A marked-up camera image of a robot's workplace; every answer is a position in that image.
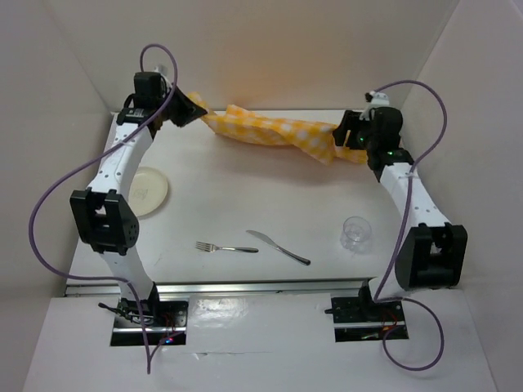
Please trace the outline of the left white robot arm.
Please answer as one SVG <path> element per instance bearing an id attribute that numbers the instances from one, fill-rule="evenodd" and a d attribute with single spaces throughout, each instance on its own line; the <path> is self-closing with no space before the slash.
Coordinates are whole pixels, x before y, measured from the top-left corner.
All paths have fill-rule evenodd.
<path id="1" fill-rule="evenodd" d="M 69 203 L 80 239 L 101 256 L 118 282 L 122 314 L 150 326 L 160 319 L 162 307 L 136 249 L 140 226 L 127 202 L 132 180 L 164 122 L 184 127 L 207 111 L 158 70 L 138 72 L 133 82 L 134 92 L 116 117 L 107 157 L 87 188 L 75 190 Z"/>

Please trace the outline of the yellow white checkered cloth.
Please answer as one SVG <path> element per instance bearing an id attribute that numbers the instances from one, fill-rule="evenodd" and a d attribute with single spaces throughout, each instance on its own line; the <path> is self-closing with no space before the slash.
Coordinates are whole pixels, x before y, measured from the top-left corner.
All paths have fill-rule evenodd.
<path id="1" fill-rule="evenodd" d="M 335 145 L 333 131 L 337 126 L 332 123 L 268 118 L 237 105 L 228 105 L 224 114 L 218 114 L 198 93 L 191 92 L 189 98 L 207 110 L 201 120 L 219 136 L 253 145 L 293 146 L 324 165 L 336 158 L 355 164 L 367 162 L 363 150 Z"/>

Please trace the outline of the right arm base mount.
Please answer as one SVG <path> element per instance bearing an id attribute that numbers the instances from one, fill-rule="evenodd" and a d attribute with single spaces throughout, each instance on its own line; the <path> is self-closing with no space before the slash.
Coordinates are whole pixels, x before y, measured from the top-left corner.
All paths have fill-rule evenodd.
<path id="1" fill-rule="evenodd" d="M 399 301 L 365 305 L 359 298 L 332 297 L 324 313 L 331 316 L 336 342 L 408 340 L 405 314 Z"/>

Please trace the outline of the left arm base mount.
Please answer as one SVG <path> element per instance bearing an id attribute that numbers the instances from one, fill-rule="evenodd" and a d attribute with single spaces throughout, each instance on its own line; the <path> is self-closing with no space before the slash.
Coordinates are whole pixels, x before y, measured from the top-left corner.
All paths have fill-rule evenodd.
<path id="1" fill-rule="evenodd" d="M 122 301 L 117 305 L 99 302 L 98 307 L 114 315 L 111 346 L 144 345 L 138 310 L 133 310 Z M 144 310 L 145 332 L 149 345 L 185 345 L 188 307 L 188 301 L 160 301 L 156 314 Z"/>

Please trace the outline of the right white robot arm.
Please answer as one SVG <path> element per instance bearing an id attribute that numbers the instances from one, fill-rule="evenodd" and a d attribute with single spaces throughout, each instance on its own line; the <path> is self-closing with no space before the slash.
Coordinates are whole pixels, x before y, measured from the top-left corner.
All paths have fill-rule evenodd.
<path id="1" fill-rule="evenodd" d="M 382 106 L 368 114 L 347 110 L 333 131 L 337 147 L 366 154 L 369 168 L 402 215 L 394 265 L 359 290 L 356 309 L 366 320 L 382 314 L 388 300 L 455 287 L 463 268 L 467 231 L 452 224 L 426 191 L 411 154 L 400 145 L 402 126 L 401 112 Z"/>

